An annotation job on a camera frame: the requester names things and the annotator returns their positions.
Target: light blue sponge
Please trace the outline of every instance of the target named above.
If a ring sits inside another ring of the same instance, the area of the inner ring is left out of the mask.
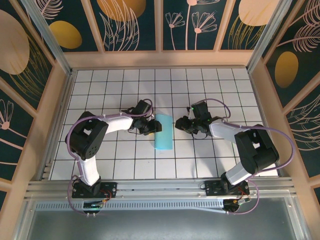
[[[155,149],[172,150],[173,149],[173,118],[169,115],[156,114],[155,120],[159,121],[162,131],[155,133]]]

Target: purple cable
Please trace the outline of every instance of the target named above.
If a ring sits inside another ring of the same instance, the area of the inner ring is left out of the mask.
[[[228,111],[228,113],[229,113],[229,116],[224,116],[224,117],[222,117],[222,118],[221,118],[222,121],[225,120],[225,119],[229,119],[229,118],[231,117],[231,111],[230,111],[229,107],[228,107],[223,101],[220,101],[220,100],[218,100],[218,99],[215,99],[215,98],[206,98],[206,99],[203,99],[203,100],[201,100],[201,101],[198,101],[198,102],[196,102],[196,103],[194,103],[194,104],[200,104],[200,103],[202,103],[202,102],[204,102],[204,101],[208,101],[208,100],[216,101],[216,102],[222,104],[225,109],[227,109],[227,111]]]
[[[229,107],[222,101],[218,100],[218,99],[215,99],[215,98],[207,98],[207,99],[204,99],[204,100],[201,100],[201,101],[198,101],[196,102],[195,104],[199,104],[199,103],[202,103],[204,101],[207,101],[207,100],[212,100],[212,101],[216,101],[218,103],[221,103],[228,111],[229,113],[229,116],[225,116],[225,117],[222,117],[221,120],[223,122],[223,124],[229,126],[229,127],[232,127],[232,128],[237,128],[237,129],[256,129],[256,130],[266,130],[266,131],[273,131],[273,132],[276,132],[278,134],[281,134],[282,136],[284,136],[290,143],[291,145],[291,155],[289,157],[289,159],[283,163],[283,164],[280,164],[278,166],[275,166],[275,167],[272,167],[272,168],[268,168],[268,169],[264,169],[264,170],[261,170],[261,171],[258,171],[256,174],[253,174],[251,175],[249,178],[247,178],[246,180],[254,177],[255,175],[257,174],[260,174],[260,173],[264,173],[264,172],[267,172],[267,171],[271,171],[271,170],[277,170],[277,169],[281,169],[285,166],[287,166],[289,163],[291,163],[291,161],[293,160],[294,158],[294,155],[295,155],[295,152],[296,152],[296,148],[295,148],[295,144],[294,144],[294,141],[292,141],[292,139],[287,135],[285,134],[284,132],[278,130],[278,129],[275,129],[275,128],[272,128],[272,127],[265,127],[265,126],[240,126],[238,124],[234,124],[234,123],[230,123],[230,122],[227,122],[225,121],[225,119],[229,119],[231,117],[231,111],[229,109]]]
[[[80,166],[80,162],[79,162],[79,156],[75,155],[72,151],[71,151],[71,148],[70,148],[70,136],[71,136],[71,133],[73,132],[73,130],[75,129],[75,127],[79,124],[79,123],[82,123],[84,121],[88,121],[88,120],[92,120],[92,119],[111,119],[111,118],[116,118],[116,117],[121,117],[121,116],[125,116],[125,117],[144,117],[144,116],[147,116],[147,115],[150,115],[152,114],[153,112],[153,103],[150,99],[146,98],[144,100],[148,100],[150,101],[150,108],[147,112],[143,113],[143,114],[128,114],[128,113],[124,113],[124,112],[121,112],[119,114],[113,114],[113,115],[102,115],[102,116],[87,116],[87,117],[84,117],[84,118],[81,118],[79,119],[78,121],[76,121],[72,127],[70,128],[67,136],[66,136],[66,148],[68,150],[68,153],[76,160],[76,164],[79,168],[79,173],[80,173],[80,176],[83,175],[83,172],[82,172],[82,169],[81,169],[81,166]],[[80,177],[78,177],[77,175],[73,175],[72,178],[70,179],[70,182],[69,182],[69,185],[68,185],[68,190],[67,190],[67,199],[68,199],[68,202],[69,202],[69,205],[70,207],[72,208],[72,210],[74,210],[75,212],[79,213],[79,214],[82,214],[82,215],[85,215],[86,214],[84,212],[81,212],[77,209],[75,209],[73,206],[72,206],[72,203],[71,203],[71,199],[70,199],[70,187],[72,185],[72,182],[73,182],[73,178],[76,177],[77,179],[80,179]]]
[[[291,145],[291,155],[289,157],[289,159],[283,163],[283,164],[280,164],[278,166],[275,166],[275,167],[271,167],[271,168],[268,168],[268,169],[264,169],[264,170],[261,170],[261,171],[258,171],[257,173],[251,175],[248,179],[254,177],[255,175],[257,174],[260,174],[260,173],[264,173],[264,172],[267,172],[267,171],[271,171],[271,170],[277,170],[277,169],[281,169],[285,166],[287,166],[289,163],[291,163],[291,161],[293,160],[294,158],[294,155],[295,155],[295,152],[296,152],[296,148],[295,148],[295,144],[294,144],[294,141],[292,141],[292,139],[287,135],[285,134],[284,132],[278,130],[278,129],[275,129],[275,128],[272,128],[272,127],[265,127],[265,126],[240,126],[240,125],[237,125],[237,124],[234,124],[234,123],[230,123],[230,122],[226,122],[224,121],[223,122],[225,125],[227,126],[230,126],[230,127],[233,127],[233,128],[238,128],[238,129],[257,129],[257,130],[268,130],[268,131],[273,131],[273,132],[276,132],[278,134],[281,134],[282,136],[284,136],[290,143]]]
[[[69,206],[70,208],[75,211],[76,213],[78,214],[81,214],[81,215],[84,215],[86,216],[87,214],[85,214],[83,211],[79,211],[77,209],[75,209],[75,207],[72,205],[71,203],[71,199],[70,199],[70,189],[71,189],[71,186],[72,186],[72,182],[73,182],[73,179],[76,178],[76,179],[80,179],[77,175],[73,175],[69,181],[69,184],[68,184],[68,190],[67,190],[67,198],[68,198],[68,203],[69,203]]]
[[[243,211],[243,212],[233,212],[232,214],[233,215],[244,215],[244,214],[248,214],[248,213],[251,213],[253,210],[256,209],[256,207],[258,206],[258,203],[259,203],[259,199],[260,199],[260,194],[259,194],[259,189],[258,189],[258,186],[253,182],[253,181],[250,181],[248,180],[249,183],[251,183],[255,189],[256,189],[256,202],[255,202],[255,205],[253,206],[253,208],[251,208],[250,210],[248,211]]]
[[[196,102],[195,104],[199,104],[199,103],[202,103],[204,101],[207,101],[207,100],[212,100],[212,101],[216,101],[218,103],[221,103],[228,111],[229,113],[229,116],[225,116],[225,117],[222,117],[221,120],[223,122],[223,124],[227,125],[227,126],[230,126],[232,128],[238,128],[238,129],[256,129],[256,130],[266,130],[266,131],[273,131],[275,133],[278,133],[278,134],[281,134],[282,136],[284,136],[290,143],[291,145],[291,155],[289,157],[289,159],[283,163],[283,164],[280,164],[278,166],[275,166],[275,167],[272,167],[272,168],[268,168],[268,169],[264,169],[264,170],[261,170],[261,171],[258,171],[257,173],[251,175],[250,177],[248,177],[245,181],[248,181],[250,183],[252,183],[254,185],[254,187],[256,188],[256,192],[257,192],[257,198],[256,198],[256,203],[255,205],[253,206],[253,208],[251,208],[250,210],[248,211],[245,211],[245,212],[234,212],[233,214],[234,215],[243,215],[243,214],[248,214],[250,212],[252,212],[257,206],[258,206],[258,203],[259,203],[259,189],[258,189],[258,186],[250,181],[251,178],[253,178],[254,176],[256,176],[257,174],[259,173],[264,173],[264,172],[267,172],[267,171],[271,171],[271,170],[277,170],[277,169],[281,169],[285,166],[287,166],[289,163],[291,163],[291,161],[293,160],[294,158],[294,155],[295,155],[295,152],[296,152],[296,148],[295,148],[295,144],[294,144],[294,141],[292,141],[292,139],[287,135],[285,134],[284,132],[278,130],[278,129],[275,129],[275,128],[272,128],[272,127],[265,127],[265,126],[241,126],[241,125],[238,125],[238,124],[234,124],[234,123],[230,123],[230,122],[227,122],[225,121],[225,119],[229,119],[231,117],[231,111],[229,109],[229,107],[222,101],[218,100],[218,99],[215,99],[215,98],[207,98],[207,99],[204,99],[204,100],[201,100],[201,101],[198,101]]]

